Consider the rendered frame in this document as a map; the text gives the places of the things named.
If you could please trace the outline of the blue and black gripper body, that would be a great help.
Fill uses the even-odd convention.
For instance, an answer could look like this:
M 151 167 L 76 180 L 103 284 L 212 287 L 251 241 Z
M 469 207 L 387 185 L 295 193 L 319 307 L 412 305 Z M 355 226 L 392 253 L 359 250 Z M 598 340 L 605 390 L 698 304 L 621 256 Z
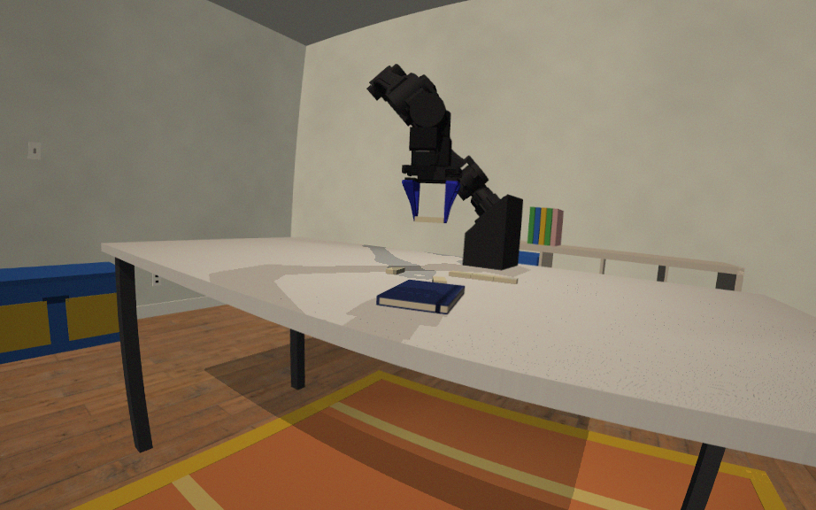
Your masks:
M 460 183 L 462 178 L 462 170 L 460 166 L 416 166 L 416 165 L 402 165 L 402 173 L 408 176 L 418 176 L 417 178 L 407 178 L 405 180 L 414 180 L 418 183 L 440 183 L 445 184 L 446 181 L 455 181 Z M 447 174 L 450 173 L 450 174 Z M 460 175 L 457 175 L 460 174 Z M 458 177 L 458 178 L 451 178 Z

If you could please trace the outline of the dark blue notebook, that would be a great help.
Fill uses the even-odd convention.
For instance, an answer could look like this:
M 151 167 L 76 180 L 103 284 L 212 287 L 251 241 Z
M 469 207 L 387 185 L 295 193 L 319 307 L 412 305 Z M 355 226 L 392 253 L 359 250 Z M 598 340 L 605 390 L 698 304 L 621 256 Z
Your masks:
M 377 295 L 376 305 L 448 314 L 463 295 L 463 285 L 408 280 Z

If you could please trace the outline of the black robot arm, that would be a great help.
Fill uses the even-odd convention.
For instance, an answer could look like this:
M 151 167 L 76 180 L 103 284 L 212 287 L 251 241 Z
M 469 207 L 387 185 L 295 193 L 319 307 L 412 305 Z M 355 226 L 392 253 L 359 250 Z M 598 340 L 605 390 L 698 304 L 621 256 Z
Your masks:
M 454 150 L 451 153 L 450 112 L 446 111 L 443 100 L 437 97 L 439 95 L 434 83 L 425 74 L 420 77 L 415 73 L 404 75 L 406 73 L 400 65 L 387 66 L 369 81 L 371 85 L 367 90 L 376 100 L 387 95 L 387 99 L 383 100 L 389 102 L 408 127 L 415 127 L 410 128 L 409 151 L 412 151 L 412 165 L 462 167 L 468 164 L 462 170 L 462 178 L 459 178 L 461 187 L 458 195 L 462 201 L 472 197 L 470 203 L 479 215 L 476 223 L 505 196 L 500 199 L 485 185 L 489 181 L 488 177 L 469 155 L 461 158 Z

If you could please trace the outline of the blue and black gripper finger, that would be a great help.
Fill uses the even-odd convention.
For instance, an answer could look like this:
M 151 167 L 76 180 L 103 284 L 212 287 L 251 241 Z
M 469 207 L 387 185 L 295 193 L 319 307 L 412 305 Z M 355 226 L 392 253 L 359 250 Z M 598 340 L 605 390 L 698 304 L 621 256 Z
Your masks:
M 402 184 L 404 186 L 405 193 L 409 199 L 412 208 L 412 216 L 413 220 L 415 216 L 418 216 L 419 213 L 419 201 L 420 201 L 420 183 L 413 181 L 413 180 L 402 180 Z M 414 190 L 415 190 L 415 201 L 414 201 Z
M 444 201 L 444 223 L 447 223 L 451 206 L 460 190 L 460 183 L 455 181 L 446 181 L 445 185 L 445 201 Z M 456 189 L 456 191 L 455 191 Z M 453 196 L 454 195 L 454 196 Z M 452 201 L 451 201 L 452 199 Z M 451 205 L 450 205 L 451 204 Z

